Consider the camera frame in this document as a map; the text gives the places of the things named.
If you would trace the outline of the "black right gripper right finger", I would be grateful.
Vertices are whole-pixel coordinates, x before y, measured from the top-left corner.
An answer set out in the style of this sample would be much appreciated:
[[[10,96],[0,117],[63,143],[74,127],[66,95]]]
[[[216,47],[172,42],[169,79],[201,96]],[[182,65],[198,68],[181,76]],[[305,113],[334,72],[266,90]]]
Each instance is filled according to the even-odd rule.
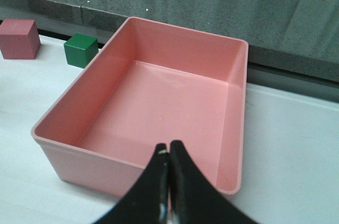
[[[256,223],[223,197],[198,169],[184,144],[170,144],[171,206],[177,223]]]

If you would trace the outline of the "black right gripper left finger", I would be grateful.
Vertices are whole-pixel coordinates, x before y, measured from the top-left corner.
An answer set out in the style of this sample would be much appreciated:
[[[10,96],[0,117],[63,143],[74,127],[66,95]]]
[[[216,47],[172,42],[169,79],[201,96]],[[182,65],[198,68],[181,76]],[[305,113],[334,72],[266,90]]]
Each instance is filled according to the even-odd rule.
[[[167,223],[168,163],[166,145],[157,144],[135,184],[96,223]]]

